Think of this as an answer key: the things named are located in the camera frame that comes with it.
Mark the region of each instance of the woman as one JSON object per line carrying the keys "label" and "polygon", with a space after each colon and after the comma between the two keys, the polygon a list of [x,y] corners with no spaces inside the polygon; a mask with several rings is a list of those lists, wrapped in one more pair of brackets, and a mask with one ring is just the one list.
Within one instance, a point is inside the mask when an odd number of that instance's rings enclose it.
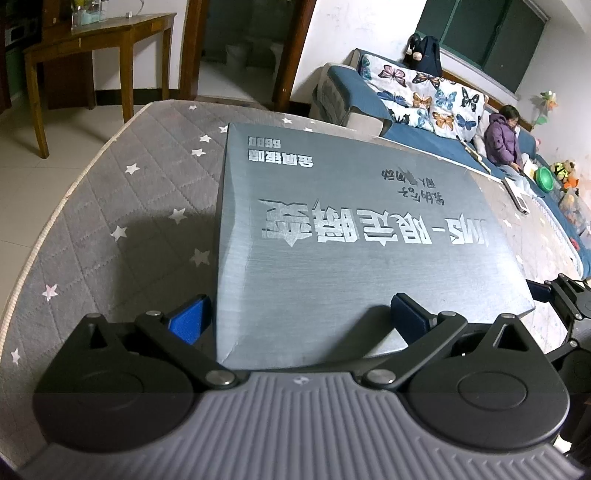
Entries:
{"label": "woman", "polygon": [[491,123],[485,132],[486,156],[504,171],[515,184],[528,195],[536,197],[528,180],[520,175],[523,168],[515,127],[519,112],[512,105],[505,105],[499,113],[491,114]]}

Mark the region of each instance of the flower decoration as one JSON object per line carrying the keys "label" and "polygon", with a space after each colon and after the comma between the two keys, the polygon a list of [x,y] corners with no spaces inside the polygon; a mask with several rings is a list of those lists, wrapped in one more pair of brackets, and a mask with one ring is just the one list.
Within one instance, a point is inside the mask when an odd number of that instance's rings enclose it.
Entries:
{"label": "flower decoration", "polygon": [[541,92],[540,96],[542,99],[540,105],[540,114],[535,120],[534,126],[544,125],[548,121],[548,113],[558,106],[558,103],[556,102],[556,92],[548,90],[547,92]]}

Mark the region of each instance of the sofa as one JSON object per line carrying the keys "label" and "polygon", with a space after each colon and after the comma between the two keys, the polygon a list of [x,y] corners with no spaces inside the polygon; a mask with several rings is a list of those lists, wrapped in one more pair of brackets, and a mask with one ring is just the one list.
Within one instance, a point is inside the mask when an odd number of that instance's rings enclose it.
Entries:
{"label": "sofa", "polygon": [[[320,80],[313,91],[311,118],[383,137],[485,173],[485,169],[457,140],[442,138],[425,129],[393,121],[391,112],[361,76],[361,64],[365,54],[379,57],[386,63],[405,67],[400,62],[360,49],[353,52],[349,64],[327,63],[322,68]],[[535,138],[528,131],[521,129],[518,142],[522,153],[527,153],[538,166],[549,166],[542,156],[537,154]],[[483,158],[483,162],[490,168],[491,175],[499,179],[506,176],[488,159]],[[532,180],[530,185],[552,212],[569,239],[576,242],[577,252],[583,264],[583,278],[588,278],[591,275],[591,251],[585,247],[577,229],[559,208],[558,204],[564,195],[560,182],[555,179],[555,189],[550,193],[543,192]]]}

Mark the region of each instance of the butterfly pattern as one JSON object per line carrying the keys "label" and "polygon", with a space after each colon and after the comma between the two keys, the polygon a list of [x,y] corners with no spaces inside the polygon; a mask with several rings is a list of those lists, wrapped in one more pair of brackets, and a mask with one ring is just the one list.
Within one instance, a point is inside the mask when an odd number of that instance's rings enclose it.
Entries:
{"label": "butterfly pattern", "polygon": [[420,108],[417,110],[417,114],[418,114],[417,127],[424,128],[425,124],[430,125],[429,112]]}
{"label": "butterfly pattern", "polygon": [[394,120],[394,122],[396,122],[398,124],[404,124],[404,125],[408,125],[410,123],[410,115],[409,114],[396,116],[396,114],[394,113],[393,110],[389,109],[388,112],[390,112],[390,115],[392,116],[392,120]]}
{"label": "butterfly pattern", "polygon": [[359,71],[359,74],[361,75],[361,78],[364,78],[365,80],[371,80],[371,70],[369,69],[369,58],[367,58],[365,55],[363,55],[363,57],[361,57],[361,69]]}
{"label": "butterfly pattern", "polygon": [[413,93],[413,108],[425,107],[427,110],[431,108],[433,97],[421,97],[418,93]]}
{"label": "butterfly pattern", "polygon": [[472,98],[470,98],[467,90],[464,87],[462,87],[462,96],[462,106],[465,107],[467,105],[470,105],[470,108],[472,108],[472,112],[475,113],[476,107],[478,106],[478,100],[480,100],[480,94],[477,93]]}
{"label": "butterfly pattern", "polygon": [[474,128],[475,126],[478,125],[478,123],[475,122],[474,120],[466,120],[460,114],[456,115],[456,119],[457,119],[457,124],[460,125],[461,128],[465,128],[468,131],[472,130],[472,128]]}
{"label": "butterfly pattern", "polygon": [[443,128],[443,125],[449,127],[449,130],[453,130],[453,115],[440,115],[437,112],[433,112],[433,118],[439,128]]}
{"label": "butterfly pattern", "polygon": [[453,102],[456,101],[456,93],[457,92],[452,92],[446,96],[442,90],[437,89],[435,92],[435,105],[437,105],[439,108],[451,110],[453,108]]}
{"label": "butterfly pattern", "polygon": [[429,75],[428,73],[423,73],[423,72],[417,72],[417,75],[415,78],[413,78],[413,83],[423,83],[423,82],[431,82],[431,84],[435,87],[435,88],[439,88],[439,84],[441,82],[441,79],[439,77],[433,77],[431,75]]}
{"label": "butterfly pattern", "polygon": [[406,80],[404,79],[406,77],[406,74],[402,70],[395,69],[391,65],[384,65],[384,69],[382,70],[382,72],[378,74],[378,77],[380,77],[381,79],[392,78],[403,87],[406,87]]}
{"label": "butterfly pattern", "polygon": [[392,94],[389,91],[384,90],[383,92],[378,92],[378,96],[382,100],[387,100],[389,102],[397,103],[398,105],[403,106],[404,108],[410,107],[410,104],[406,101],[406,98],[404,98],[402,95]]}

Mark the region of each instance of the woman's hair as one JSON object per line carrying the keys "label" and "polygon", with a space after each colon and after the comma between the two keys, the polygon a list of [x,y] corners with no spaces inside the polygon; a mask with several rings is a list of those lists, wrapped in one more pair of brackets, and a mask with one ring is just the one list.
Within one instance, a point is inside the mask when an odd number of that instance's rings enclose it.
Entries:
{"label": "woman's hair", "polygon": [[519,119],[519,110],[513,105],[505,105],[499,110],[499,113],[504,116],[507,120],[513,120],[514,118]]}

